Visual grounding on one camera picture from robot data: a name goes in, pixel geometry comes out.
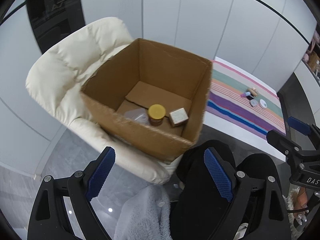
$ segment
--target cream cushioned chair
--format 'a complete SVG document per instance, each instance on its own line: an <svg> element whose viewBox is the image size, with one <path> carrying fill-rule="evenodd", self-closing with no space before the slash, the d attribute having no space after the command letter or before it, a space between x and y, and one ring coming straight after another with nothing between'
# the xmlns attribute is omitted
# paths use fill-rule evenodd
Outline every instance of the cream cushioned chair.
<svg viewBox="0 0 320 240"><path fill-rule="evenodd" d="M108 135L82 102L80 88L106 60L133 41L118 18L103 18L58 42L34 63L26 80L30 96L98 152L116 151L116 164L146 181L163 184L181 157L167 165Z"/></svg>

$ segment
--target green stripe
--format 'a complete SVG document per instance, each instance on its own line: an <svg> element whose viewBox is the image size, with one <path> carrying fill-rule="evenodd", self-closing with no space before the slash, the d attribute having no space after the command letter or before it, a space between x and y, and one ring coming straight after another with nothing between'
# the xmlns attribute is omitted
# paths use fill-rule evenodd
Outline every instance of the green stripe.
<svg viewBox="0 0 320 240"><path fill-rule="evenodd" d="M219 80L221 81L222 83L225 83L227 84L228 86L230 87L233 87L239 91L243 91L243 92L246 92L247 91L247 86L242 84L241 82L235 80L234 78L231 78L215 69L213 69L212 71L212 78L215 78L216 80ZM283 115L282 115L282 110L279 106L275 105L273 102L271 102L269 99L265 98L264 96L262 95L258 95L256 98L255 98L257 101L259 101L260 99L263 99L266 103L267 103L267 106L268 108L273 111L275 114L277 114L279 117L283 118Z"/></svg>

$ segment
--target yellow lid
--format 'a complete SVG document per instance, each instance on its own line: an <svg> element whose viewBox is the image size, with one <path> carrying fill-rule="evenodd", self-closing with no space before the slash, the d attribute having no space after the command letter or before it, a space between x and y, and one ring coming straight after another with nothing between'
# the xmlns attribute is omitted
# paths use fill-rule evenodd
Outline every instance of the yellow lid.
<svg viewBox="0 0 320 240"><path fill-rule="evenodd" d="M152 119L162 119L165 116L165 108L162 105L152 105L148 109L148 115Z"/></svg>

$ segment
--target metal bolt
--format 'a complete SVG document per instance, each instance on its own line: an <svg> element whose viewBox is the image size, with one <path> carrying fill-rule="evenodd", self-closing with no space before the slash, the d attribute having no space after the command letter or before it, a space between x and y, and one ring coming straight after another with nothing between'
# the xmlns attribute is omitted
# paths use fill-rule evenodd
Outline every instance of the metal bolt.
<svg viewBox="0 0 320 240"><path fill-rule="evenodd" d="M243 171L237 171L237 176L243 178L245 176L245 173Z"/></svg>
<svg viewBox="0 0 320 240"><path fill-rule="evenodd" d="M45 181L45 182L50 181L50 179L51 179L51 176L50 176L50 175L44 177L44 181Z"/></svg>
<svg viewBox="0 0 320 240"><path fill-rule="evenodd" d="M269 176L269 177L268 177L268 180L269 180L270 182L275 182L275 181L276 181L276 179L275 179L274 177L272 177L272 176Z"/></svg>
<svg viewBox="0 0 320 240"><path fill-rule="evenodd" d="M75 172L75 177L81 177L82 176L82 171L76 171Z"/></svg>

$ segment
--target purple stripe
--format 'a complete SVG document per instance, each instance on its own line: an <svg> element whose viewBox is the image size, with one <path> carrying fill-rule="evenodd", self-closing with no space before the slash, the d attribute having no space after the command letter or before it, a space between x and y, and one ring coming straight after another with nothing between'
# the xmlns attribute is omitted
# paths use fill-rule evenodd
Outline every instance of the purple stripe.
<svg viewBox="0 0 320 240"><path fill-rule="evenodd" d="M279 129L277 129L270 123L266 122L265 120L261 119L260 117L256 116L255 114L249 112L248 110L243 109L241 106L238 106L227 99L224 99L222 97L219 97L218 95L215 95L212 92L210 92L209 99L212 100L214 103L216 103L218 106L230 110L232 113L237 114L246 120L249 120L250 122L265 129L266 131L271 131L275 129L281 132Z"/></svg>
<svg viewBox="0 0 320 240"><path fill-rule="evenodd" d="M216 116L219 116L219 117L221 117L221 118L223 118L223 119L225 119L225 120L227 120L227 121L229 121L231 123L234 123L235 125L237 125L237 126L243 128L243 129L245 129L245 130L247 130L247 131L249 131L249 132L251 132L251 133L253 133L253 134L255 134L255 135L259 136L259 137L261 137L262 139L265 139L265 140L267 139L264 134L259 133L255 129L253 129L253 128L249 127L249 126L246 126L245 124L243 124L243 123L241 123L241 122L239 122L237 120L234 120L234 119L232 119L231 117L229 117L227 115L224 115L224 114L220 113L218 110L213 109L210 106L206 107L206 111L208 111L209 113L214 114Z"/></svg>

